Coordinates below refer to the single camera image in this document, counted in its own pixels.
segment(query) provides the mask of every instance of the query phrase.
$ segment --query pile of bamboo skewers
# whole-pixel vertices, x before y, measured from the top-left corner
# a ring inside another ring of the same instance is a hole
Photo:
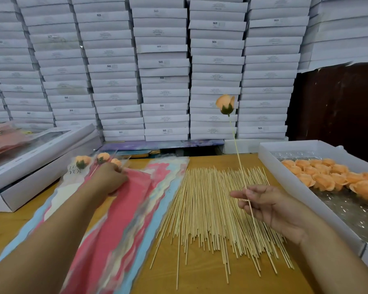
[[[225,266],[226,282],[229,283],[230,264],[228,251],[236,258],[246,255],[251,258],[260,276],[260,255],[265,252],[277,273],[272,256],[279,259],[277,247],[289,268],[294,269],[284,247],[285,239],[268,225],[249,216],[237,206],[237,199],[229,196],[231,190],[241,190],[245,185],[264,184],[268,180],[259,167],[247,171],[218,171],[215,168],[194,168],[187,170],[172,205],[166,213],[157,233],[157,249],[150,269],[153,266],[162,239],[177,236],[177,279],[180,245],[184,247],[186,265],[188,243],[198,242],[199,248],[213,254],[220,251]]]

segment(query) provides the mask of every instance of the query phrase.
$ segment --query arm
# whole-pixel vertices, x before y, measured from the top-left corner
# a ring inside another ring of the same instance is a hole
[[[325,294],[368,294],[368,267],[307,206],[271,186],[248,186],[230,195],[250,200],[254,217],[299,245]],[[250,214],[248,201],[238,205]]]
[[[127,177],[103,164],[54,214],[0,262],[0,294],[59,293],[94,211]]]

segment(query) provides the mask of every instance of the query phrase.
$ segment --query dark brown wall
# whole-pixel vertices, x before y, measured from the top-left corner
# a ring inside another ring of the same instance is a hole
[[[289,140],[343,145],[368,161],[368,63],[297,74],[288,109]]]

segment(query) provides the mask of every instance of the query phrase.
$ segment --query hand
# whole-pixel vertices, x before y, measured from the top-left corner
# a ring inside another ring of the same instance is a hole
[[[107,196],[117,190],[128,180],[121,167],[107,162],[103,163],[86,183],[87,187],[94,188],[99,195]]]
[[[275,231],[302,245],[309,233],[322,222],[314,212],[278,188],[267,185],[250,185],[243,191],[232,191],[230,196],[250,200],[254,217],[265,222]],[[248,201],[239,201],[238,206],[251,214]]]

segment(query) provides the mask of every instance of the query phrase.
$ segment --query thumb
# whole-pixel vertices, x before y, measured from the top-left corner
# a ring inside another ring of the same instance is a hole
[[[260,205],[274,205],[277,204],[281,199],[280,192],[257,193],[247,189],[245,190],[245,195],[247,196],[248,200]]]

